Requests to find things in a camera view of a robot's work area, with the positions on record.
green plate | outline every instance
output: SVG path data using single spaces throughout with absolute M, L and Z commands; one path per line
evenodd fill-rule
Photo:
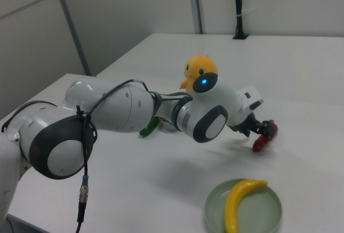
M 243 179 L 234 179 L 217 186 L 205 203 L 205 219 L 209 231 L 224 233 L 225 204 L 229 192 Z M 268 186 L 254 189 L 240 202 L 238 208 L 239 233 L 273 233 L 282 217 L 282 205 Z

gray wall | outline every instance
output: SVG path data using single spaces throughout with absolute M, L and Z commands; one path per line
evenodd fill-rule
M 66 0 L 92 75 L 151 33 L 199 33 L 196 0 Z M 342 0 L 243 0 L 251 35 L 344 36 Z M 203 32 L 234 34 L 235 0 L 200 0 Z
M 84 71 L 59 0 L 0 0 L 0 118 L 66 73 Z
M 234 34 L 235 0 L 202 0 L 205 32 Z M 243 0 L 252 35 L 344 37 L 343 0 Z
M 152 33 L 195 33 L 191 0 L 66 0 L 92 75 Z
M 234 0 L 66 0 L 91 74 L 152 33 L 234 34 Z M 344 37 L 342 0 L 243 0 L 251 35 Z M 65 73 L 83 74 L 59 0 L 0 0 L 0 118 Z

yellow banana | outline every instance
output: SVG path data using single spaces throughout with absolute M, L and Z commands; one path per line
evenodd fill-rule
M 266 186 L 267 181 L 245 179 L 237 183 L 230 191 L 225 206 L 225 229 L 227 233 L 238 233 L 238 206 L 241 199 L 253 189 Z

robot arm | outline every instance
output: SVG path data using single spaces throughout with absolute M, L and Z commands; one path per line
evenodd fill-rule
M 247 101 L 217 74 L 201 75 L 193 90 L 193 98 L 186 93 L 163 95 L 88 77 L 68 88 L 60 106 L 44 101 L 25 104 L 0 133 L 0 228 L 25 171 L 32 165 L 52 179 L 76 174 L 84 165 L 83 143 L 87 159 L 91 155 L 96 128 L 138 132 L 152 116 L 159 116 L 199 143 L 216 138 L 226 124 L 238 126 L 240 132 L 251 130 L 247 118 L 253 113 Z M 92 113 L 85 129 L 80 109 Z

orange stuffed toy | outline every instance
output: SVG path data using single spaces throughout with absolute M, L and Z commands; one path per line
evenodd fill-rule
M 194 95 L 194 90 L 192 85 L 196 78 L 198 78 L 203 73 L 218 73 L 217 66 L 213 59 L 208 55 L 197 55 L 191 57 L 187 64 L 185 65 L 184 75 L 186 80 L 182 82 L 180 88 L 186 89 L 187 93 L 191 96 Z

